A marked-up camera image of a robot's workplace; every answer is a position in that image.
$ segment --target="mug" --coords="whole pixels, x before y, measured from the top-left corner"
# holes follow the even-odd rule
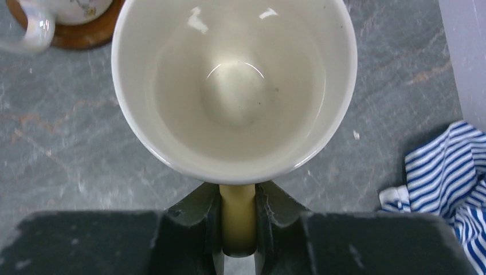
[[[145,147],[221,184],[223,249],[244,256],[255,245],[254,184],[330,140],[352,97],[357,51],[342,0],[127,0],[111,62]]]
[[[113,0],[18,0],[28,26],[17,42],[0,40],[0,50],[17,54],[36,54],[49,47],[56,23],[72,26],[101,16]]]

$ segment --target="cup handle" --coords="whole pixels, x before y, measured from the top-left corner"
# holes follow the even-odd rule
[[[54,16],[33,1],[19,1],[19,4],[28,20],[25,36],[17,42],[0,40],[0,49],[16,54],[40,53],[49,47],[54,37]]]
[[[257,246],[255,184],[220,185],[223,252],[231,257],[252,255]]]

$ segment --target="white cup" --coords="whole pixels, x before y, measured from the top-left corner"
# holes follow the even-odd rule
[[[27,16],[27,31],[20,41],[0,40],[0,50],[36,54],[49,47],[56,23],[81,25],[100,17],[113,0],[17,0]]]
[[[127,0],[112,47],[135,135],[169,167],[218,184],[265,182],[310,160],[356,80],[342,0]]]

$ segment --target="cloth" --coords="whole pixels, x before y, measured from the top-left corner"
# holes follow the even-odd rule
[[[486,274],[486,135],[464,121],[405,157],[407,185],[379,195],[383,211],[431,213],[456,234]]]

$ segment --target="wooden coaster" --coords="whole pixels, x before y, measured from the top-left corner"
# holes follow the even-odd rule
[[[113,0],[110,7],[95,20],[76,26],[56,24],[51,45],[63,49],[84,50],[102,46],[111,41],[116,19],[125,0]],[[6,0],[13,17],[27,28],[27,17],[17,0]]]

